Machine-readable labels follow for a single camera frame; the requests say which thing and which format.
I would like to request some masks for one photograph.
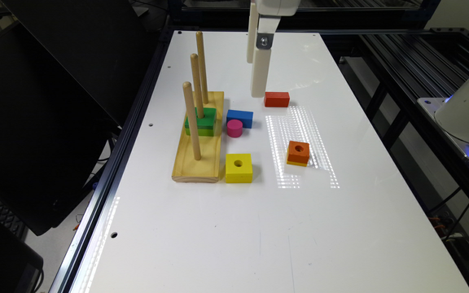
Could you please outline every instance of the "wooden toy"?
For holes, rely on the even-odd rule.
[[[193,72],[193,85],[195,86],[196,115],[204,118],[204,106],[202,105],[202,90],[200,88],[199,56],[191,54],[191,71]]]
[[[224,92],[208,92],[200,90],[200,73],[195,63],[196,57],[191,56],[191,69],[195,82],[195,92],[192,93],[191,83],[184,83],[184,97],[186,98],[186,113],[182,123],[180,142],[178,143],[177,155],[171,178],[176,182],[204,182],[214,183],[220,179],[220,149],[221,149],[221,127],[222,113],[224,112]],[[208,108],[203,109],[203,98],[207,99]],[[199,129],[201,122],[197,122],[200,108],[202,117],[214,116],[212,129]],[[186,121],[189,135],[186,134]],[[212,136],[200,136],[200,132]]]
[[[208,77],[205,73],[205,53],[204,53],[204,38],[202,32],[196,32],[196,46],[199,52],[199,71],[200,80],[202,81],[202,102],[209,103],[208,98]]]
[[[251,183],[251,154],[226,155],[226,183]]]
[[[186,112],[189,116],[190,132],[191,132],[191,148],[193,149],[193,155],[195,160],[200,160],[200,142],[199,142],[199,130],[196,126],[195,107],[193,103],[193,90],[191,89],[191,83],[188,81],[182,85],[184,89],[184,99],[186,100]]]
[[[289,142],[286,156],[287,164],[307,167],[309,157],[309,144],[307,142]]]
[[[242,135],[242,121],[240,120],[229,120],[227,122],[227,135],[229,135],[232,138],[239,138]]]
[[[199,130],[199,136],[213,136],[214,125],[215,121],[217,120],[217,109],[207,107],[204,108],[203,111],[204,118],[196,120],[196,124]],[[184,127],[186,127],[186,134],[189,135],[190,131],[188,119],[186,119]]]
[[[266,107],[289,107],[289,93],[265,92],[264,105]]]
[[[252,112],[238,110],[227,111],[227,122],[233,119],[242,121],[242,125],[244,128],[250,129],[252,127]]]
[[[217,109],[213,136],[199,137],[202,158],[201,160],[195,160],[191,145],[192,136],[186,134],[186,127],[182,123],[180,142],[178,143],[177,156],[175,157],[175,165],[171,176],[176,182],[214,183],[220,179],[221,121],[224,111],[224,92],[209,92],[208,97],[208,106]]]

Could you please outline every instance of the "keyboard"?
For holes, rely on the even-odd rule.
[[[9,229],[18,239],[24,240],[26,225],[1,201],[0,223]]]

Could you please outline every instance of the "blue block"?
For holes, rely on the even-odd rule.
[[[244,128],[252,128],[252,112],[228,110],[226,122],[229,122],[233,119],[240,120]]]

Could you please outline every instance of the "orange cube with hole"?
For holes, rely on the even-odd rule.
[[[307,167],[310,158],[309,144],[307,142],[289,142],[287,148],[287,164]]]

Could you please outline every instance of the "pink cylinder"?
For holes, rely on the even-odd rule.
[[[242,135],[242,121],[240,120],[229,120],[227,122],[227,135],[232,138],[239,138]]]

